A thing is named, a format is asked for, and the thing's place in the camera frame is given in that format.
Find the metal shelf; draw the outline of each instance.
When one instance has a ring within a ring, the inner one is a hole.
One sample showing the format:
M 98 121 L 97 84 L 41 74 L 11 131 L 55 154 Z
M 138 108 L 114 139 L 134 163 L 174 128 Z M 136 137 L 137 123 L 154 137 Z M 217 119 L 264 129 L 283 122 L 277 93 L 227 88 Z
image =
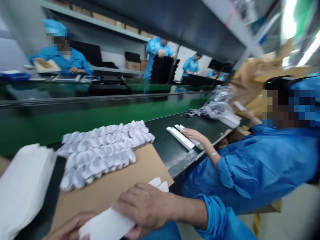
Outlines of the metal shelf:
M 69 17 L 73 17 L 73 18 L 79 19 L 81 21 L 85 21 L 85 22 L 88 22 L 88 23 L 91 23 L 91 24 L 94 24 L 94 25 L 97 25 L 97 26 L 100 26 L 100 27 L 103 27 L 103 28 L 107 28 L 107 29 L 109 29 L 111 31 L 115 31 L 115 32 L 121 33 L 123 35 L 135 38 L 135 39 L 137 39 L 139 41 L 148 42 L 148 40 L 149 40 L 149 38 L 144 37 L 142 35 L 130 32 L 130 31 L 125 30 L 123 28 L 120 28 L 120 27 L 114 26 L 112 24 L 103 22 L 103 21 L 101 21 L 99 19 L 95 19 L 93 17 L 87 16 L 85 14 L 78 13 L 78 12 L 73 11 L 71 9 L 67 9 L 65 7 L 61 7 L 61 6 L 56 5 L 54 3 L 48 2 L 46 0 L 39 0 L 39 3 L 40 3 L 40 6 L 42 6 L 43 8 L 46 8 L 46 9 L 49 9 L 51 11 L 67 15 Z
M 96 67 L 96 66 L 91 66 L 91 68 L 96 71 L 118 72 L 118 73 L 127 73 L 127 74 L 144 74 L 143 71 L 135 71 L 135 70 L 129 70 L 129 69 L 117 69 L 117 68 L 106 68 L 106 67 Z

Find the green panel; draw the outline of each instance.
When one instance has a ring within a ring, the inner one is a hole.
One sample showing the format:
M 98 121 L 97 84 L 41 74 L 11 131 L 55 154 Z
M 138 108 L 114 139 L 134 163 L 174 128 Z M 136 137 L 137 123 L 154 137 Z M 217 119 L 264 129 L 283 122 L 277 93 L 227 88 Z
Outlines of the green panel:
M 203 93 L 81 104 L 47 105 L 0 110 L 0 155 L 33 143 L 59 142 L 66 133 L 89 131 L 132 120 L 151 120 L 199 108 Z

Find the blue uniform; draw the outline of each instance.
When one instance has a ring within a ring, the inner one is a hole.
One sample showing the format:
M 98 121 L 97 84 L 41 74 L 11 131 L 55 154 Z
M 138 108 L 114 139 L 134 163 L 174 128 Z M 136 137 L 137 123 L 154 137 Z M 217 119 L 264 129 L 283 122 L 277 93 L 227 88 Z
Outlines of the blue uniform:
M 209 72 L 208 74 L 207 74 L 207 77 L 213 77 L 214 76 L 214 70 L 212 70 L 211 72 Z
M 84 69 L 87 75 L 92 75 L 93 70 L 84 55 L 76 49 L 72 49 L 71 53 L 70 61 L 68 61 L 56 47 L 46 47 L 42 49 L 40 53 L 29 57 L 29 61 L 33 64 L 33 58 L 52 59 L 61 68 L 61 73 L 70 73 L 69 69 L 76 67 L 78 69 Z
M 244 223 L 236 217 L 232 208 L 225 207 L 216 196 L 196 196 L 205 202 L 208 211 L 208 225 L 205 231 L 198 234 L 206 240 L 256 240 L 257 238 Z M 143 240 L 181 240 L 178 226 L 169 222 L 163 228 L 156 230 Z
M 144 79 L 151 79 L 154 57 L 158 54 L 159 50 L 163 50 L 165 52 L 165 57 L 171 57 L 174 54 L 174 51 L 172 51 L 168 45 L 162 45 L 161 38 L 150 39 L 147 44 L 147 53 L 149 53 L 149 60 L 146 66 L 146 71 L 143 75 Z
M 185 197 L 215 195 L 235 214 L 243 214 L 279 199 L 311 180 L 319 164 L 319 128 L 275 130 L 261 125 L 253 135 L 218 150 L 217 169 L 208 157 L 187 169 Z
M 192 73 L 199 72 L 199 63 L 198 63 L 198 61 L 196 61 L 196 62 L 194 61 L 194 56 L 191 58 L 188 58 L 186 60 L 186 62 L 184 63 L 182 78 L 189 76 L 189 74 L 186 73 L 186 71 L 190 71 Z

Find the tan box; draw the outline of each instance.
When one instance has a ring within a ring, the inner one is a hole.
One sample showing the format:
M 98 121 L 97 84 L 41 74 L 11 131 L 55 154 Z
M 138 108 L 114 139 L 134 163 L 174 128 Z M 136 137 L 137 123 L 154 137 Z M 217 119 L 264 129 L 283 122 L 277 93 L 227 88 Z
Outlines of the tan box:
M 70 4 L 67 1 L 64 1 L 64 0 L 52 0 L 52 2 L 54 4 L 59 5 L 59 6 L 62 6 L 62 7 L 70 9 Z
M 140 71 L 140 63 L 136 63 L 136 62 L 129 62 L 126 60 L 126 68 L 129 70 L 135 70 L 135 71 Z
M 134 32 L 136 34 L 139 34 L 139 29 L 138 28 L 134 28 L 134 27 L 131 27 L 129 25 L 126 25 L 125 28 L 126 28 L 126 30 L 128 30 L 130 32 Z
M 84 9 L 84 8 L 82 8 L 82 7 L 78 7 L 77 5 L 72 5 L 72 10 L 73 11 L 76 11 L 76 12 L 78 12 L 78 13 L 82 13 L 82 14 L 84 14 L 84 15 L 87 15 L 87 16 L 89 16 L 89 17 L 92 17 L 91 15 L 91 12 L 89 11 L 89 10 L 87 10 L 87 9 Z
M 99 214 L 107 210 L 112 201 L 115 201 L 122 192 L 127 191 L 137 182 L 148 183 L 160 177 L 161 181 L 167 181 L 169 186 L 173 184 L 172 177 L 152 144 L 134 153 L 136 163 L 104 175 L 100 179 L 95 179 L 93 184 L 81 190 L 60 194 L 51 229 L 79 212 L 94 211 Z
M 116 21 L 116 20 L 113 20 L 112 18 L 105 17 L 105 16 L 103 16 L 103 15 L 101 15 L 101 14 L 99 14 L 99 13 L 93 12 L 93 13 L 92 13 L 92 17 L 93 17 L 93 18 L 96 18 L 96 19 L 99 19 L 99 20 L 101 20 L 101 21 L 103 21 L 103 22 L 112 24 L 112 25 L 114 25 L 114 26 L 117 25 L 117 21 Z
M 141 67 L 140 67 L 140 71 L 143 71 L 143 72 L 144 72 L 144 71 L 146 70 L 147 63 L 148 63 L 148 61 L 141 60 Z
M 145 32 L 145 31 L 142 31 L 142 30 L 140 30 L 140 35 L 141 35 L 141 36 L 144 36 L 144 37 L 147 37 L 147 38 L 153 38 L 153 35 L 152 35 L 152 34 L 147 33 L 147 32 Z

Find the white paper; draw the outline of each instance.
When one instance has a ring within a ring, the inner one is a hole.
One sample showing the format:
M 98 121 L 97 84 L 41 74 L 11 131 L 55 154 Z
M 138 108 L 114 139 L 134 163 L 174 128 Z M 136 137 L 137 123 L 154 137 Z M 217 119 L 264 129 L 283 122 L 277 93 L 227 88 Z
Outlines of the white paper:
M 152 186 L 157 186 L 163 192 L 169 192 L 167 182 L 161 183 L 160 178 L 155 178 L 149 182 Z M 126 216 L 118 213 L 117 211 L 109 208 L 108 210 L 100 213 L 96 217 L 89 220 L 79 230 L 80 239 L 86 235 L 90 236 L 90 240 L 119 240 L 127 232 L 133 228 L 135 223 Z

